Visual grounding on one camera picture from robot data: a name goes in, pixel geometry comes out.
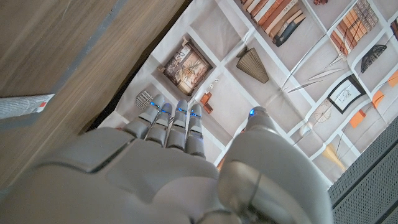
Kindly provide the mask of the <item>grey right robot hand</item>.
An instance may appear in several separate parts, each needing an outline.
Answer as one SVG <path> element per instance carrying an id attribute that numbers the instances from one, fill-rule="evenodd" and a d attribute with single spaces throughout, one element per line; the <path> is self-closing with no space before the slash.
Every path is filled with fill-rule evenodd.
<path id="1" fill-rule="evenodd" d="M 200 105 L 157 95 L 121 129 L 98 128 L 39 159 L 1 194 L 2 223 L 331 223 L 309 158 L 260 106 L 217 168 Z"/>

